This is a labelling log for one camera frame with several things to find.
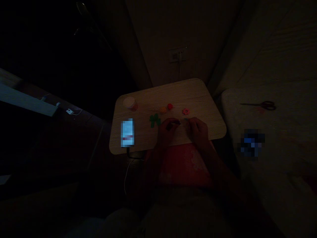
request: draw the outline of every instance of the phone screen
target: phone screen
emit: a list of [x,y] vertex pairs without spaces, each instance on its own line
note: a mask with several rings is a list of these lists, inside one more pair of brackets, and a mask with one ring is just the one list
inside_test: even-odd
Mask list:
[[121,147],[134,145],[134,120],[129,118],[121,122]]

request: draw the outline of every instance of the wooden tabletop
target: wooden tabletop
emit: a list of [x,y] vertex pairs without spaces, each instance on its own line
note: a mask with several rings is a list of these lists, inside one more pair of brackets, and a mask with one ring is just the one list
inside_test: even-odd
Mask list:
[[[132,112],[123,106],[126,97],[134,97],[139,108]],[[172,110],[160,114],[161,107],[173,104]],[[190,114],[182,114],[184,108],[190,110]],[[158,127],[155,123],[151,128],[150,116],[158,114],[163,122],[166,118],[175,117],[181,125],[175,132],[171,145],[191,143],[186,134],[185,118],[197,117],[208,125],[209,139],[219,139],[225,136],[227,128],[204,82],[193,78],[159,87],[141,90],[122,95],[117,99],[112,121],[109,148],[113,154],[126,153],[126,148],[121,148],[121,122],[128,118],[134,119],[134,146],[130,152],[153,149],[157,141]]]

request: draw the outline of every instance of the white bedsheet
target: white bedsheet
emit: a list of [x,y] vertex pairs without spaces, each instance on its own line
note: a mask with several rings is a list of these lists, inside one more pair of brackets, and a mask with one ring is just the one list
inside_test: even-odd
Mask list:
[[[273,101],[261,114],[240,103]],[[316,234],[317,196],[303,176],[317,176],[317,81],[227,89],[221,95],[224,120],[234,147],[244,129],[265,133],[257,161],[238,153],[242,179],[250,178],[263,206],[287,237]]]

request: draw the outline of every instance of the wall socket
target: wall socket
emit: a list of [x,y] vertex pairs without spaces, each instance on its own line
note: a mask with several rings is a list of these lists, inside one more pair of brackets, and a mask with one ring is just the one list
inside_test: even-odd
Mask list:
[[187,47],[172,49],[168,51],[169,62],[178,62],[180,54],[182,55],[182,61],[188,60],[188,51]]

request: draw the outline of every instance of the jar lid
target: jar lid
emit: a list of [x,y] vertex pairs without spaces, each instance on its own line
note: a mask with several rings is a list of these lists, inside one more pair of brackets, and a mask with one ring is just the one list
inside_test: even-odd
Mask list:
[[127,97],[123,100],[123,106],[129,108],[129,107],[133,106],[134,102],[135,102],[134,97]]

